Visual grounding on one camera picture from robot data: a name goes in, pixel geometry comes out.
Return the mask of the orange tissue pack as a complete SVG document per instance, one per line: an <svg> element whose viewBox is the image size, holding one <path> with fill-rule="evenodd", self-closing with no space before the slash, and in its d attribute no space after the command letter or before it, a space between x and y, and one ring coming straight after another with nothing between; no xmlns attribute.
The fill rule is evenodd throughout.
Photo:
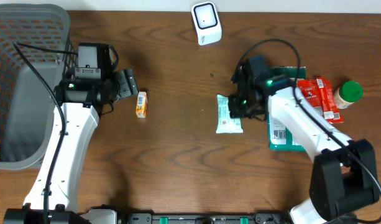
<svg viewBox="0 0 381 224"><path fill-rule="evenodd" d="M137 105L135 109L135 113L138 118L146 118L147 103L147 93L145 91L140 91L137 95Z"/></svg>

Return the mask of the light green wipes pack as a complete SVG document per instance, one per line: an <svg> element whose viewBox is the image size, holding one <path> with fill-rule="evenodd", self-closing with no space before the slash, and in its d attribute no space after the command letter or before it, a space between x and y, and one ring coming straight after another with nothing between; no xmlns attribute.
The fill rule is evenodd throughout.
<svg viewBox="0 0 381 224"><path fill-rule="evenodd" d="M228 107L228 97L217 95L218 102L218 125L216 134L223 133L243 133L241 120L239 118L231 118Z"/></svg>

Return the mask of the red snack packet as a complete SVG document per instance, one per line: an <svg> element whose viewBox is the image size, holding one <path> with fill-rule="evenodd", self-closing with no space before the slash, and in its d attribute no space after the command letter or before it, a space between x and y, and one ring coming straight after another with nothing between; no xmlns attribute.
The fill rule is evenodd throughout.
<svg viewBox="0 0 381 224"><path fill-rule="evenodd" d="M308 103L323 117L316 79L301 79L297 81L297 85Z"/></svg>

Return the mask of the green lid seasoning jar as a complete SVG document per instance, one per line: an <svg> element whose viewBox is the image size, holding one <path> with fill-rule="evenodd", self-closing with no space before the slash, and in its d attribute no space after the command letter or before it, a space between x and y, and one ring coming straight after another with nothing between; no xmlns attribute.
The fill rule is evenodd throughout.
<svg viewBox="0 0 381 224"><path fill-rule="evenodd" d="M359 101L363 96L363 89L355 81L345 82L334 92L334 101L338 109L346 109Z"/></svg>

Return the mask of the red stick sachet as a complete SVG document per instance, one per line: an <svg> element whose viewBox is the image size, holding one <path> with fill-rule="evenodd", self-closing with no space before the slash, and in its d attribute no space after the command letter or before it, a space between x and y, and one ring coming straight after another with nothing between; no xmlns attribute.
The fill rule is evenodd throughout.
<svg viewBox="0 0 381 224"><path fill-rule="evenodd" d="M331 82L323 77L318 77L316 79L321 107L323 109L324 119L331 123L342 123L343 118L339 113L339 109L336 106Z"/></svg>

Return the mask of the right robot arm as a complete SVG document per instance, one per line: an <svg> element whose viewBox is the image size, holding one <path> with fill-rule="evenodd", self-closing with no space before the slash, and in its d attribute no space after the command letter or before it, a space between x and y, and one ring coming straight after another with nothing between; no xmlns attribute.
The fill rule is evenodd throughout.
<svg viewBox="0 0 381 224"><path fill-rule="evenodd" d="M232 78L232 82L237 93L229 97L231 117L272 116L299 141L313 163L309 197L288 212L287 222L361 223L352 213L381 200L371 143L354 141L329 124L292 78ZM374 222L380 223L381 216Z"/></svg>

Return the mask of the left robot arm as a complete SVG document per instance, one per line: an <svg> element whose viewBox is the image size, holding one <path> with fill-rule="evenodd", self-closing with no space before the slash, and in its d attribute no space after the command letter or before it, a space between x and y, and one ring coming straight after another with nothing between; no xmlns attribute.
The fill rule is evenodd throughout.
<svg viewBox="0 0 381 224"><path fill-rule="evenodd" d="M35 77L21 78L4 145L33 149L44 159L22 208L9 208L4 223L117 223L118 212L95 208L78 214L78 185L88 144L100 116L94 106L52 106Z"/></svg>

